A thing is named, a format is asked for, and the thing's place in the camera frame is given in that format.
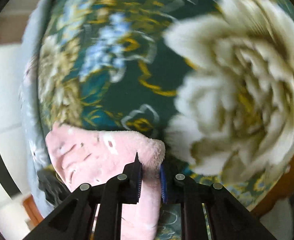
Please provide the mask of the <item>pink fleece pajama garment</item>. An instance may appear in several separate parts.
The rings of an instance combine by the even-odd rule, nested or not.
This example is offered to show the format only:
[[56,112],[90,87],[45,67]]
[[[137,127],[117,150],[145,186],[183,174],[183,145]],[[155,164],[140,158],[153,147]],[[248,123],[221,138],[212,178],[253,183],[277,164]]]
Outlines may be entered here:
[[135,157],[142,164],[138,204],[122,207],[121,239],[154,239],[161,206],[159,170],[165,145],[135,131],[88,131],[54,123],[45,138],[51,163],[67,188],[106,183]]

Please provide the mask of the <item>dark grey garment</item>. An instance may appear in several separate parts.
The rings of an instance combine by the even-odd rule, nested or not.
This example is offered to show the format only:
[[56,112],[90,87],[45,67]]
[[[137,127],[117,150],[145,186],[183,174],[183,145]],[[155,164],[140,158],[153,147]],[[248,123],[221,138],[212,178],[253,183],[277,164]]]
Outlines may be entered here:
[[39,188],[54,207],[59,206],[71,194],[52,165],[39,170],[37,176]]

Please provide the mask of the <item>grey daisy print quilt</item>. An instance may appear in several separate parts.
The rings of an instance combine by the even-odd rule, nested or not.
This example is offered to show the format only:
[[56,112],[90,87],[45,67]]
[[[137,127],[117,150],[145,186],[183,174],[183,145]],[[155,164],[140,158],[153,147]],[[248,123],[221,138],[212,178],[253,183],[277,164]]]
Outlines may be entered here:
[[54,206],[46,200],[44,191],[39,188],[37,175],[39,170],[50,165],[39,113],[38,67],[40,47],[51,5],[52,0],[40,0],[30,14],[23,33],[19,58],[22,67],[19,102],[27,148],[27,180],[36,207],[43,217],[54,210]]

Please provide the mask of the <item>green floral bed blanket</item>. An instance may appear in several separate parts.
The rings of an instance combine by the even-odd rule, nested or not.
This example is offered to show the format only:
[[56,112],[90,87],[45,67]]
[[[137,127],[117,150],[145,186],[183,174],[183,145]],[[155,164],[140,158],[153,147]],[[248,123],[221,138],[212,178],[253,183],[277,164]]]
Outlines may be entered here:
[[[294,6],[55,0],[38,102],[45,138],[54,123],[139,132],[175,172],[253,209],[294,155]],[[180,239],[180,220],[161,202],[154,239]]]

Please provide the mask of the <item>orange wooden bed frame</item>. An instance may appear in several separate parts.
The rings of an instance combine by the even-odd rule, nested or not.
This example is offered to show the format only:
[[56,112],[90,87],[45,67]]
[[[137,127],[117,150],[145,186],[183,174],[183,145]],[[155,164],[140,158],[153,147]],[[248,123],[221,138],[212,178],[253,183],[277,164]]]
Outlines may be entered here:
[[269,212],[275,203],[294,194],[294,156],[289,163],[289,171],[284,173],[267,195],[251,210],[256,217]]

